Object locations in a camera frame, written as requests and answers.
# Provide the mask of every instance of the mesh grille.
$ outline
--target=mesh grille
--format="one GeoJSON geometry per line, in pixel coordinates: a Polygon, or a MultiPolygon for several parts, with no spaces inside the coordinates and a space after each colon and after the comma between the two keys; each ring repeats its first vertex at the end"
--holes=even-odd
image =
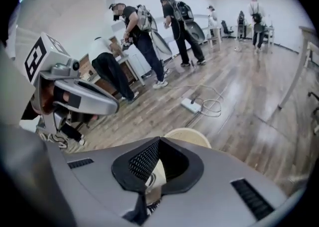
{"type": "Polygon", "coordinates": [[[159,142],[156,142],[129,161],[130,172],[146,182],[158,163],[159,158],[159,142]]]}
{"type": "Polygon", "coordinates": [[[257,220],[261,220],[274,211],[274,209],[245,179],[233,181],[231,182],[231,185],[235,188],[236,192],[257,220]]]}
{"type": "Polygon", "coordinates": [[[83,159],[83,160],[79,160],[79,161],[68,162],[68,165],[69,165],[70,169],[74,169],[74,168],[78,168],[78,167],[81,167],[84,165],[88,165],[92,162],[94,162],[92,159],[87,158],[87,159],[83,159]]]}

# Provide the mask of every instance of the vent grille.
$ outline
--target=vent grille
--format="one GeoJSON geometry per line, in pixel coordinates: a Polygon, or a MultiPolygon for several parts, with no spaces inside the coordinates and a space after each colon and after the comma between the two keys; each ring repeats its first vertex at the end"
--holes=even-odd
{"type": "Polygon", "coordinates": [[[78,167],[81,167],[84,165],[88,165],[92,162],[94,162],[92,159],[87,158],[87,159],[83,159],[83,160],[79,160],[79,161],[68,162],[68,165],[69,165],[70,169],[74,169],[74,168],[78,168],[78,167]]]}
{"type": "Polygon", "coordinates": [[[265,199],[245,179],[233,181],[231,182],[231,185],[258,221],[274,211],[265,199]]]}

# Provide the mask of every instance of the black t-shirt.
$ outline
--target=black t-shirt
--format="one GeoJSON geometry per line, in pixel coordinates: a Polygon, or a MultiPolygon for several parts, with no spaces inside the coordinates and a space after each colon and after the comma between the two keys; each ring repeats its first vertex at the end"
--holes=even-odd
{"type": "MultiPolygon", "coordinates": [[[[126,27],[129,25],[129,17],[130,15],[133,13],[133,12],[136,12],[137,13],[137,10],[135,7],[133,6],[126,6],[123,10],[123,17],[125,19],[125,25],[126,27]]],[[[131,30],[130,32],[130,36],[133,36],[135,38],[138,38],[140,36],[140,34],[142,33],[142,31],[140,30],[140,28],[135,25],[135,27],[131,30]]]]}
{"type": "Polygon", "coordinates": [[[166,18],[168,15],[171,16],[171,29],[173,31],[174,39],[179,38],[179,30],[180,28],[183,28],[184,24],[182,21],[177,21],[174,18],[174,9],[170,4],[166,4],[163,6],[163,13],[164,18],[166,18]]]}

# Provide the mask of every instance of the white t-shirt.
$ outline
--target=white t-shirt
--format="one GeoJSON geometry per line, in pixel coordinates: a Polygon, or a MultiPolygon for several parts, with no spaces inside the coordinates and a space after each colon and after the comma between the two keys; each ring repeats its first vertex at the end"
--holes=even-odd
{"type": "Polygon", "coordinates": [[[216,13],[216,11],[213,11],[213,12],[208,16],[208,27],[210,27],[210,28],[218,28],[217,13],[216,13]]]}
{"type": "Polygon", "coordinates": [[[92,63],[94,59],[96,59],[102,53],[111,54],[110,45],[112,42],[109,39],[98,38],[94,40],[90,46],[89,50],[89,60],[92,63]]]}
{"type": "Polygon", "coordinates": [[[252,1],[250,2],[250,4],[248,5],[248,11],[249,14],[252,16],[253,14],[260,14],[261,15],[261,25],[265,24],[265,10],[263,8],[263,6],[258,2],[258,1],[252,1]]]}

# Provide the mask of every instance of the person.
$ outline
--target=person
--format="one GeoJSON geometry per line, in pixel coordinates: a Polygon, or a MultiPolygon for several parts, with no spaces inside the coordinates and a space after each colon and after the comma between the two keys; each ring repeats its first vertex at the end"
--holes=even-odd
{"type": "Polygon", "coordinates": [[[242,27],[243,32],[244,32],[244,37],[243,39],[246,39],[246,29],[247,29],[247,20],[245,19],[245,14],[243,11],[239,12],[239,16],[237,18],[237,24],[238,24],[238,28],[242,27]]]}
{"type": "Polygon", "coordinates": [[[203,52],[201,51],[197,42],[185,30],[183,21],[177,21],[176,18],[174,17],[174,9],[170,1],[171,0],[160,0],[162,4],[162,8],[163,8],[164,18],[165,18],[164,26],[165,28],[169,28],[169,26],[171,25],[174,39],[177,43],[179,53],[182,59],[181,66],[182,67],[190,66],[185,40],[187,40],[188,43],[190,44],[191,49],[193,50],[194,56],[198,60],[197,64],[204,65],[206,61],[205,61],[203,52]]]}
{"type": "MultiPolygon", "coordinates": [[[[33,107],[33,104],[32,104],[33,100],[34,100],[34,95],[32,96],[27,107],[25,108],[21,120],[34,120],[38,115],[42,115],[42,112],[40,112],[38,109],[33,107]]],[[[52,81],[43,80],[42,91],[41,91],[42,108],[46,112],[50,112],[51,110],[53,110],[54,100],[59,100],[59,101],[67,103],[69,102],[69,93],[59,87],[56,87],[52,81]]],[[[91,120],[96,120],[96,119],[97,119],[96,115],[94,115],[91,118],[91,120]]],[[[65,123],[59,131],[67,135],[68,138],[74,139],[80,145],[85,144],[84,135],[82,135],[77,129],[73,128],[69,124],[65,123]]],[[[45,138],[46,140],[49,140],[52,142],[60,142],[52,134],[49,134],[49,136],[45,138]]]]}
{"type": "Polygon", "coordinates": [[[120,16],[124,19],[126,30],[123,38],[125,40],[129,37],[133,39],[133,44],[145,57],[152,70],[155,71],[157,81],[153,85],[153,88],[159,89],[167,86],[168,82],[164,78],[164,68],[156,56],[152,39],[148,32],[140,30],[137,26],[139,17],[136,8],[133,6],[126,6],[123,3],[112,4],[110,8],[112,8],[113,11],[114,21],[118,20],[120,16]]]}
{"type": "Polygon", "coordinates": [[[265,30],[265,11],[262,5],[257,0],[251,0],[248,5],[248,10],[253,19],[254,24],[254,37],[253,37],[253,45],[256,48],[257,43],[257,35],[259,35],[259,42],[256,48],[256,53],[259,52],[261,45],[264,41],[264,30],[265,30]]]}
{"type": "Polygon", "coordinates": [[[136,100],[139,92],[133,93],[121,66],[112,54],[119,53],[120,47],[108,39],[97,37],[91,43],[89,60],[98,75],[108,81],[129,103],[136,100]]]}
{"type": "Polygon", "coordinates": [[[214,37],[213,28],[218,28],[218,22],[217,22],[217,13],[213,6],[209,6],[207,8],[210,11],[210,14],[208,16],[208,27],[210,27],[210,35],[214,37]]]}

